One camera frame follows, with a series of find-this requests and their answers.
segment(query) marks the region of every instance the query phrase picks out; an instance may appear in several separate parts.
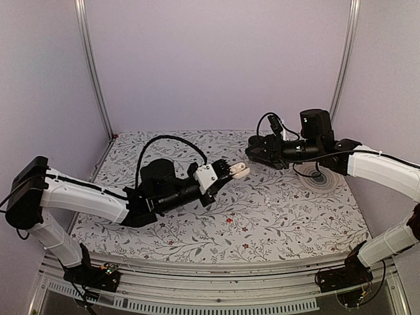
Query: metal rail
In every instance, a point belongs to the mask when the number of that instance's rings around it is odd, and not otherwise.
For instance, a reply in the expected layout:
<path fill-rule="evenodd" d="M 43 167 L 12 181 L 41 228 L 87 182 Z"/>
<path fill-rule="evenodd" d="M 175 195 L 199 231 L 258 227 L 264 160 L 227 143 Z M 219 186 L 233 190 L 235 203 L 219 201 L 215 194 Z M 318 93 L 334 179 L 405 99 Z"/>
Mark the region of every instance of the metal rail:
<path fill-rule="evenodd" d="M 337 82 L 335 84 L 333 100 L 329 108 L 329 114 L 331 116 L 331 123 L 334 123 L 334 119 L 337 116 L 341 95 L 343 93 L 343 87 L 346 79 L 348 65 L 350 63 L 350 57 L 352 54 L 352 48 L 354 38 L 356 36 L 357 21 L 359 16 L 360 0 L 352 0 L 350 4 L 350 12 L 348 14 L 348 24 L 346 31 L 345 46 L 343 56 L 341 58 L 341 65 Z"/>
<path fill-rule="evenodd" d="M 159 262 L 123 259 L 97 253 L 91 253 L 91 256 L 93 264 L 101 264 L 103 259 L 115 259 L 121 263 L 119 271 L 122 275 L 118 291 L 102 292 L 98 304 L 135 312 L 140 311 L 138 307 L 144 305 L 148 305 L 152 310 L 162 306 L 174 310 L 203 308 L 204 314 L 228 314 L 221 310 L 229 309 L 233 312 L 231 314 L 237 314 L 238 311 L 234 310 L 239 309 L 243 309 L 244 314 L 251 314 L 245 309 L 254 308 L 267 308 L 270 312 L 272 307 L 301 305 L 311 299 L 316 302 L 319 297 L 350 289 L 321 293 L 314 283 L 314 276 L 319 269 L 341 266 L 343 255 L 251 264 Z M 372 272 L 374 282 L 381 281 L 382 264 L 373 266 Z M 71 292 L 69 283 L 62 280 L 62 277 L 63 271 L 57 259 L 47 254 L 39 271 L 39 285 L 32 310 L 41 309 L 47 290 L 76 297 L 75 292 Z M 387 260 L 386 287 L 390 293 L 390 304 L 394 305 L 396 314 L 409 314 L 410 310 L 405 295 L 401 294 L 402 286 L 392 259 Z"/>
<path fill-rule="evenodd" d="M 100 88 L 99 77 L 96 70 L 91 36 L 89 35 L 89 27 L 87 24 L 85 0 L 75 0 L 75 6 L 77 13 L 77 22 L 79 23 L 80 36 L 83 44 L 83 50 L 85 51 L 87 67 L 89 69 L 89 75 L 91 77 L 93 92 L 96 98 L 96 103 L 98 105 L 100 118 L 102 120 L 108 138 L 112 140 L 114 132 L 112 130 L 110 117 L 105 106 L 104 95 L 102 94 L 102 89 Z"/>

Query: floral tablecloth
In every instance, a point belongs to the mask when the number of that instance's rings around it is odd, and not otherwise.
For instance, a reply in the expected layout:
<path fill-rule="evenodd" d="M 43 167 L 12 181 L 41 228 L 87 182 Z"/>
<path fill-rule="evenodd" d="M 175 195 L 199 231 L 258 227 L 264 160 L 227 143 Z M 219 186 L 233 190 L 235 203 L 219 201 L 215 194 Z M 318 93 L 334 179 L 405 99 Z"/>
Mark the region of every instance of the floral tablecloth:
<path fill-rule="evenodd" d="M 370 238 L 343 177 L 334 192 L 319 194 L 305 188 L 291 169 L 276 171 L 249 162 L 245 148 L 252 131 L 121 133 L 96 183 L 133 186 L 142 146 L 162 134 L 193 142 L 207 154 L 209 163 L 220 158 L 231 164 L 245 161 L 251 173 L 228 183 L 213 205 L 203 208 L 195 201 L 143 228 L 80 214 L 72 237 L 90 251 L 194 263 L 283 261 L 347 252 Z M 190 163 L 201 161 L 195 151 L 172 140 L 151 145 L 143 165 L 156 158 L 173 160 L 181 178 Z"/>

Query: black cable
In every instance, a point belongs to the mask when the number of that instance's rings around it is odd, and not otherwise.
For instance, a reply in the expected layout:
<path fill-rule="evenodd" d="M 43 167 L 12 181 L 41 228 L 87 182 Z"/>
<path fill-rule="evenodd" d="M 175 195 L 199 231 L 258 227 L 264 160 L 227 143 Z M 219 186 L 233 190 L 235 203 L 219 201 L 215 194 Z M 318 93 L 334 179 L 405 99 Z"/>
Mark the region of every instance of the black cable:
<path fill-rule="evenodd" d="M 151 140 L 149 140 L 149 142 L 147 142 L 141 153 L 140 156 L 138 157 L 138 161 L 137 161 L 137 168 L 136 168 L 136 181 L 135 181 L 135 188 L 138 187 L 138 176 L 140 173 L 140 166 L 142 163 L 142 159 L 143 159 L 143 155 L 146 152 L 146 149 L 155 141 L 160 140 L 160 139 L 171 139 L 171 140 L 177 140 L 180 141 L 184 144 L 186 144 L 187 146 L 193 148 L 204 160 L 204 164 L 207 164 L 207 156 L 205 156 L 205 154 L 203 153 L 203 151 L 200 150 L 200 148 L 198 148 L 195 144 L 191 143 L 188 140 L 185 140 L 183 138 L 180 138 L 179 136 L 170 136 L 170 135 L 161 135 L 161 136 L 155 136 L 154 138 L 152 138 Z"/>
<path fill-rule="evenodd" d="M 60 261 L 60 259 L 58 260 L 58 262 L 61 264 L 61 267 L 63 268 L 64 273 L 66 274 L 66 276 L 69 279 L 70 283 L 72 284 L 73 288 L 76 290 L 77 294 L 82 298 L 83 303 L 85 304 L 86 310 L 89 312 L 90 315 L 97 315 L 97 313 L 92 309 L 92 307 L 90 306 L 89 302 L 87 301 L 86 296 L 84 294 L 82 294 L 80 292 L 80 290 L 74 284 L 74 282 L 72 280 L 72 277 L 67 272 L 67 268 L 62 264 L 62 262 Z"/>
<path fill-rule="evenodd" d="M 90 182 L 81 182 L 80 180 L 74 179 L 74 178 L 68 178 L 68 177 L 63 177 L 63 176 L 55 176 L 53 174 L 47 174 L 47 176 L 51 179 L 57 179 L 57 180 L 61 180 L 63 182 L 69 182 L 72 184 L 76 184 L 82 187 L 87 187 L 87 188 L 92 188 L 93 190 L 96 190 L 98 192 L 103 192 L 106 195 L 112 196 L 112 197 L 116 197 L 122 200 L 128 200 L 127 196 L 122 196 L 119 194 L 116 194 L 115 192 L 112 192 L 108 189 L 103 189 L 95 184 L 91 184 Z"/>
<path fill-rule="evenodd" d="M 283 127 L 283 129 L 284 129 L 284 130 L 286 130 L 286 131 L 288 131 L 289 133 L 291 133 L 291 134 L 295 135 L 295 136 L 297 137 L 297 140 L 299 140 L 299 139 L 301 138 L 301 136 L 300 136 L 300 134 L 299 134 L 299 133 L 297 133 L 297 132 L 295 132 L 295 131 L 292 131 L 292 130 L 288 129 L 288 128 L 287 128 L 287 127 L 286 127 L 286 126 L 282 123 L 282 120 L 280 119 L 280 117 L 278 117 L 278 115 L 277 115 L 276 113 L 268 112 L 268 113 L 265 113 L 264 115 L 262 115 L 262 117 L 260 118 L 259 122 L 257 123 L 257 138 L 258 138 L 258 141 L 260 142 L 260 144 L 261 144 L 262 146 L 264 146 L 264 145 L 263 145 L 263 142 L 262 142 L 261 137 L 260 137 L 260 126 L 261 126 L 261 123 L 263 122 L 264 118 L 265 118 L 265 117 L 267 117 L 267 116 L 269 116 L 269 115 L 273 115 L 273 116 L 275 116 L 275 117 L 278 119 L 278 121 L 279 121 L 280 125 Z"/>
<path fill-rule="evenodd" d="M 29 233 L 27 233 L 26 236 L 22 236 L 18 228 L 16 229 L 16 232 L 18 232 L 18 235 L 21 240 L 26 241 L 29 238 Z"/>
<path fill-rule="evenodd" d="M 385 283 L 385 276 L 387 275 L 387 264 L 385 264 L 385 261 L 382 261 L 382 264 L 383 264 L 383 275 L 382 275 L 381 284 L 379 284 L 378 290 L 375 292 L 374 295 L 372 295 L 372 297 L 369 300 L 367 300 L 366 302 L 362 301 L 359 306 L 368 304 L 370 301 L 372 301 L 374 298 L 376 298 L 376 296 L 381 291 L 381 289 L 383 287 L 383 284 Z"/>
<path fill-rule="evenodd" d="M 379 152 L 376 152 L 376 151 L 369 151 L 369 150 L 347 150 L 347 151 L 333 152 L 333 153 L 330 153 L 330 154 L 325 154 L 323 156 L 313 157 L 311 159 L 302 159 L 302 160 L 299 160 L 299 161 L 292 161 L 292 160 L 288 160 L 288 159 L 283 159 L 283 160 L 288 162 L 288 163 L 314 162 L 314 161 L 318 161 L 319 159 L 328 158 L 330 156 L 338 156 L 340 154 L 352 154 L 352 153 L 367 153 L 367 154 L 373 154 L 375 156 L 383 156 L 384 158 L 392 159 L 394 161 L 397 161 L 401 164 L 413 167 L 415 169 L 420 169 L 420 165 L 416 165 L 416 164 L 404 161 L 403 159 L 400 159 L 400 158 L 394 157 L 394 156 L 390 156 L 389 154 L 384 154 L 384 153 L 379 153 Z"/>
<path fill-rule="evenodd" d="M 299 172 L 298 170 L 296 170 L 295 168 L 296 163 L 293 163 L 293 165 L 291 166 L 291 168 L 295 171 L 296 174 L 298 174 L 299 176 L 302 177 L 306 177 L 308 179 L 316 179 L 318 177 L 321 177 L 323 174 L 320 171 L 320 168 L 318 167 L 318 162 L 315 163 L 315 169 L 317 170 L 318 174 L 317 175 L 306 175 L 306 174 L 302 174 L 301 172 Z"/>

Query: purple wall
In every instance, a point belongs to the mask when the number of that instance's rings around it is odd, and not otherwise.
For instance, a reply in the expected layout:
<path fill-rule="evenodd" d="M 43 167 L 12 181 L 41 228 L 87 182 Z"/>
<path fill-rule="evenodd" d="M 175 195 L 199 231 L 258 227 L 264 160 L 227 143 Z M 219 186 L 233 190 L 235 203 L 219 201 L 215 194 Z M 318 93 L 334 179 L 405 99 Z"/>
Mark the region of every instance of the purple wall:
<path fill-rule="evenodd" d="M 115 131 L 291 128 L 329 108 L 350 1 L 87 1 Z"/>
<path fill-rule="evenodd" d="M 0 196 L 36 155 L 87 178 L 106 146 L 73 0 L 0 1 Z M 68 223 L 69 213 L 60 221 Z M 44 250 L 0 218 L 0 313 L 26 314 Z"/>
<path fill-rule="evenodd" d="M 377 150 L 420 163 L 420 3 L 362 1 L 356 42 L 334 129 Z M 376 236 L 413 209 L 407 197 L 362 179 L 349 181 Z M 396 265 L 413 314 L 420 310 L 420 247 Z"/>

